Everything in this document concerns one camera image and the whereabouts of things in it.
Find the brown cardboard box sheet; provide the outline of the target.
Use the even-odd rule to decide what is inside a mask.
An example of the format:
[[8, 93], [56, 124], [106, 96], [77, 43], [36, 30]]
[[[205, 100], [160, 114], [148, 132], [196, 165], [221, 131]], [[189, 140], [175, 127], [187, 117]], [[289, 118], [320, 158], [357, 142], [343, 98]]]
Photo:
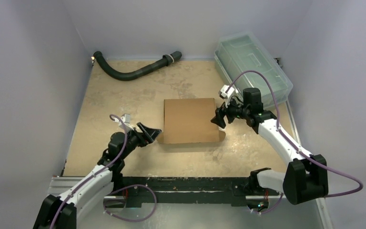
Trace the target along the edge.
[[226, 133], [211, 123], [215, 116], [214, 98], [165, 99], [160, 144], [218, 143]]

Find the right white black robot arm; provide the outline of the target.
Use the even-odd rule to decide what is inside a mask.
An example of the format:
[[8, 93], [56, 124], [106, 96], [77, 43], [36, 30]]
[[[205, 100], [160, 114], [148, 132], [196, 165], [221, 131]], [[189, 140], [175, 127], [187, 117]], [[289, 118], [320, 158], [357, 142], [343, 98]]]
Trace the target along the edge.
[[287, 164], [285, 173], [263, 168], [252, 171], [245, 188], [254, 194], [272, 189], [284, 194], [288, 201], [297, 205], [328, 194], [327, 171], [316, 165], [326, 165], [322, 155], [300, 153], [300, 145], [284, 130], [278, 118], [265, 110], [261, 92], [257, 88], [246, 88], [243, 100], [237, 101], [237, 90], [224, 85], [219, 91], [223, 104], [216, 108], [213, 124], [225, 128], [234, 119], [244, 119], [259, 136], [265, 139]]

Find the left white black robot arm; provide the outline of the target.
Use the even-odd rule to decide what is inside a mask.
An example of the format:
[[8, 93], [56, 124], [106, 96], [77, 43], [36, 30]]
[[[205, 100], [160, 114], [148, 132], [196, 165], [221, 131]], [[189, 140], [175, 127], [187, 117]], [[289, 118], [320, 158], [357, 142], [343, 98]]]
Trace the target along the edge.
[[124, 159], [135, 148], [153, 143], [162, 131], [142, 123], [132, 128], [122, 124], [122, 128], [123, 132], [112, 134], [107, 149], [86, 177], [58, 196], [49, 194], [43, 200], [33, 228], [75, 229], [82, 217], [106, 195], [118, 195], [133, 187], [124, 186], [122, 181]]

